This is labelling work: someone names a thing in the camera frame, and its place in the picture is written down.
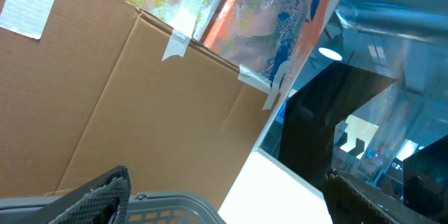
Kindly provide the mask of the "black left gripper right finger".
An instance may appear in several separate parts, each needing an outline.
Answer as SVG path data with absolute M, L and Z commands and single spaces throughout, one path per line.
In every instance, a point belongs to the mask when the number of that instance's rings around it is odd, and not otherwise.
M 321 191 L 334 224 L 431 224 L 434 222 L 345 171 L 329 170 L 325 175 Z

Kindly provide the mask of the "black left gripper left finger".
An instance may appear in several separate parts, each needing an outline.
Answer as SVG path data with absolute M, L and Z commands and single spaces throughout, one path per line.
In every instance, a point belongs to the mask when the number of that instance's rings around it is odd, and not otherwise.
M 19 224 L 123 224 L 131 193 L 130 176 L 119 165 L 34 213 Z

